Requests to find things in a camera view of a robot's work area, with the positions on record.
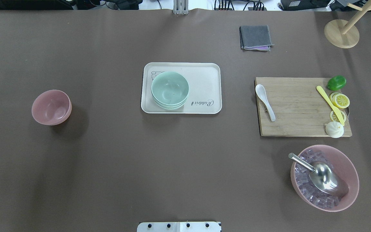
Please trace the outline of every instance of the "rabbit logo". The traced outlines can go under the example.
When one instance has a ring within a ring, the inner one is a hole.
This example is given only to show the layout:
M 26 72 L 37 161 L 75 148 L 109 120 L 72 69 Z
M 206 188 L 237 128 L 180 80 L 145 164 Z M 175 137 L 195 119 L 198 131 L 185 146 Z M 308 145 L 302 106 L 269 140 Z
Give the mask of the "rabbit logo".
M 156 76 L 158 76 L 160 73 L 162 72 L 155 72 L 155 71 L 151 72 L 151 79 L 156 78 Z
M 207 100 L 207 101 L 192 101 L 191 102 L 191 105 L 192 106 L 208 106 L 208 107 L 210 107 L 210 106 L 212 106 L 214 104 L 214 100 L 212 100 L 212 99 L 209 99 L 209 100 Z

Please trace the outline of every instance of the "white ceramic spoon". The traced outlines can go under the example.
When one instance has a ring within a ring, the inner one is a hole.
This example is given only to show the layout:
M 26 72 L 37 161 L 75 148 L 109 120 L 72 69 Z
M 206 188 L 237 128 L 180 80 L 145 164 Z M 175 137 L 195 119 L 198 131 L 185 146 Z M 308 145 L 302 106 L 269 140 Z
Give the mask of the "white ceramic spoon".
M 267 107 L 268 114 L 270 115 L 270 120 L 274 122 L 276 120 L 276 116 L 274 115 L 274 112 L 271 109 L 270 104 L 268 103 L 267 95 L 265 93 L 265 88 L 263 85 L 256 85 L 256 94 L 260 98 L 260 100 L 264 102 L 265 106 Z

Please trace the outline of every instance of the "cutting board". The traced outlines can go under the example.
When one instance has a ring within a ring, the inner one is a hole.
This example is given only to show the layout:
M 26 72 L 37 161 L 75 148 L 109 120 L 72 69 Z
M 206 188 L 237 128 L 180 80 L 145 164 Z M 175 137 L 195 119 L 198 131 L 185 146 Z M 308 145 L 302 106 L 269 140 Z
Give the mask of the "cutting board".
M 318 93 L 316 86 L 323 87 L 330 96 L 334 91 L 325 87 L 329 79 L 256 77 L 255 84 L 264 86 L 267 99 L 276 116 L 275 122 L 272 122 L 267 108 L 256 97 L 260 134 L 262 136 L 328 137 L 324 128 L 331 122 L 331 108 Z M 347 118 L 343 137 L 350 136 L 352 130 Z

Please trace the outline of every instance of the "electronic equipment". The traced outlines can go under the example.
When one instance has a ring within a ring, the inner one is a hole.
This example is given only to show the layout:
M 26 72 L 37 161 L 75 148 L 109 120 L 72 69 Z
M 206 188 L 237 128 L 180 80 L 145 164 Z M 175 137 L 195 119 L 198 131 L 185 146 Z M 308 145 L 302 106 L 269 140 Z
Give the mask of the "electronic equipment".
M 294 11 L 326 7 L 330 0 L 281 0 L 283 10 Z
M 118 9 L 139 9 L 139 4 L 143 0 L 105 0 L 106 2 L 115 3 Z
M 362 7 L 367 1 L 365 0 L 336 0 L 333 4 L 330 4 L 332 11 L 353 11 L 355 9 L 348 7 L 348 3 L 352 3 L 355 6 Z
M 66 0 L 0 0 L 5 9 L 73 9 Z

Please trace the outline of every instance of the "yellow plastic knife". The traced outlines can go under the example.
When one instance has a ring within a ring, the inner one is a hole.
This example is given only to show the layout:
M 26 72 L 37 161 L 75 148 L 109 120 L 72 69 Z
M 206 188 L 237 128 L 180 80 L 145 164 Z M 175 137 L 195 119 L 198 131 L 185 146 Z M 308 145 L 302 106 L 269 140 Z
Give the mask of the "yellow plastic knife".
M 324 100 L 326 100 L 327 104 L 331 107 L 331 109 L 334 111 L 334 113 L 336 114 L 337 118 L 339 119 L 340 123 L 342 125 L 344 125 L 344 119 L 343 119 L 343 115 L 341 114 L 339 108 L 335 107 L 333 105 L 333 103 L 331 103 L 330 99 L 328 98 L 326 92 L 324 91 L 324 89 L 318 85 L 316 87 L 316 90 L 318 91 L 318 93 L 324 98 Z

